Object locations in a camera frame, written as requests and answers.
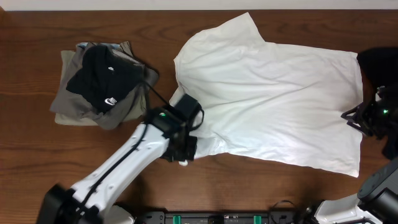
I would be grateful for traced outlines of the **white t-shirt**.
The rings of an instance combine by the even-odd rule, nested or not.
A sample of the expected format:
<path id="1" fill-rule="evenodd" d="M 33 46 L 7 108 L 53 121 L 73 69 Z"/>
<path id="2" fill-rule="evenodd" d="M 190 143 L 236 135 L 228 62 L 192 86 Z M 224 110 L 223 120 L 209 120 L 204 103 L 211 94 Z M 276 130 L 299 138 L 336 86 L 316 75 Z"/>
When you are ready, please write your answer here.
<path id="1" fill-rule="evenodd" d="M 203 108 L 196 158 L 229 153 L 352 177 L 362 135 L 341 115 L 363 101 L 354 52 L 265 41 L 249 14 L 191 37 L 178 87 Z"/>

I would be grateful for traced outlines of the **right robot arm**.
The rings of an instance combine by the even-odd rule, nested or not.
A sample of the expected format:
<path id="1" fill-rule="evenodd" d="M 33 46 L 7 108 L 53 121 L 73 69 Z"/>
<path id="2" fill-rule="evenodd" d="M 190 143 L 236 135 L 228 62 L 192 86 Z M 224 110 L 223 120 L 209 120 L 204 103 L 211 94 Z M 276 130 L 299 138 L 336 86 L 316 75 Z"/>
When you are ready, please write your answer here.
<path id="1" fill-rule="evenodd" d="M 390 162 L 369 176 L 356 194 L 308 207 L 303 222 L 397 223 L 397 102 L 371 100 L 341 117 L 367 136 L 386 136 L 382 153 Z"/>

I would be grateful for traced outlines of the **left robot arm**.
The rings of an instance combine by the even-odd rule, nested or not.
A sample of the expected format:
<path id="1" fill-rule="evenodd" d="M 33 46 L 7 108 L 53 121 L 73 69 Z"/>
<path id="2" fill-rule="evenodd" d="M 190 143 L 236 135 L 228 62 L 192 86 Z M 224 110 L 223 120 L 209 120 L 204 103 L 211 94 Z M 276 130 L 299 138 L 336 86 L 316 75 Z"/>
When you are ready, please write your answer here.
<path id="1" fill-rule="evenodd" d="M 175 105 L 147 111 L 131 137 L 101 166 L 66 190 L 54 185 L 40 207 L 37 223 L 104 223 L 130 183 L 154 160 L 192 161 L 198 139 L 194 120 L 204 114 L 199 102 L 184 94 Z"/>

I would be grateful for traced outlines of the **black crumpled garment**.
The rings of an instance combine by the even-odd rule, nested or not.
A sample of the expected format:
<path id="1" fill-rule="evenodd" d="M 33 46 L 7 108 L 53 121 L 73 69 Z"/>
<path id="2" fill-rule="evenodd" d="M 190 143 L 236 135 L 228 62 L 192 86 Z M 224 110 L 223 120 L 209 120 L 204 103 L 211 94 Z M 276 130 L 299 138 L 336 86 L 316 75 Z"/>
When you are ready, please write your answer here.
<path id="1" fill-rule="evenodd" d="M 372 101 L 397 101 L 397 47 L 365 50 L 358 54 L 357 60 L 379 97 Z M 390 160 L 397 157 L 397 136 L 387 136 L 382 154 Z"/>

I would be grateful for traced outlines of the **beige folded garment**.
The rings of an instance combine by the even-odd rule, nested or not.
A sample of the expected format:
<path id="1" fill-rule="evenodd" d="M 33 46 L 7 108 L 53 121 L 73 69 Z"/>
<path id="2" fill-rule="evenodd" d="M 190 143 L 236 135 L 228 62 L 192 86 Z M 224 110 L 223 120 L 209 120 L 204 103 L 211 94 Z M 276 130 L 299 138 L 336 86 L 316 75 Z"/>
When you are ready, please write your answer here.
<path id="1" fill-rule="evenodd" d="M 60 86 L 50 111 L 55 113 L 55 122 L 71 126 L 100 126 L 105 130 L 116 128 L 120 123 L 139 118 L 146 110 L 146 98 L 141 87 L 131 91 L 106 113 L 97 113 L 81 95 L 66 90 L 68 81 L 82 68 L 84 53 L 96 45 L 82 42 L 76 50 L 61 51 L 62 74 Z"/>

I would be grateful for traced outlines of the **black Nike t-shirt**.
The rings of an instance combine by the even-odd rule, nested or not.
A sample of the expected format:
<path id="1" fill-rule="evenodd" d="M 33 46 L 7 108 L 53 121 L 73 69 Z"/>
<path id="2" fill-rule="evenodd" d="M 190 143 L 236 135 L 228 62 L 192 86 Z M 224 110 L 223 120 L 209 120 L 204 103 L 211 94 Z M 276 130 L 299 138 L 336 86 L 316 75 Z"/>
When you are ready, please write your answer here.
<path id="1" fill-rule="evenodd" d="M 99 113 L 106 113 L 125 99 L 143 79 L 144 68 L 115 56 L 104 45 L 95 45 L 83 55 L 82 68 L 66 89 L 84 97 Z"/>

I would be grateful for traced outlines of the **grey folded garment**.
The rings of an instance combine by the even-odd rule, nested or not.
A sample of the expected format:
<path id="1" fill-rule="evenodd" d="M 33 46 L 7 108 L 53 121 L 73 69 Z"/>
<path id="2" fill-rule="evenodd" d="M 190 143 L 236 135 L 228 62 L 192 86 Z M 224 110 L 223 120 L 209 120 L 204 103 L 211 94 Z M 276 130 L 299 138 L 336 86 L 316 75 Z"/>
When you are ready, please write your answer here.
<path id="1" fill-rule="evenodd" d="M 110 130 L 142 116 L 159 74 L 135 58 L 129 42 L 84 42 L 63 50 L 60 86 L 50 110 L 58 124 Z"/>

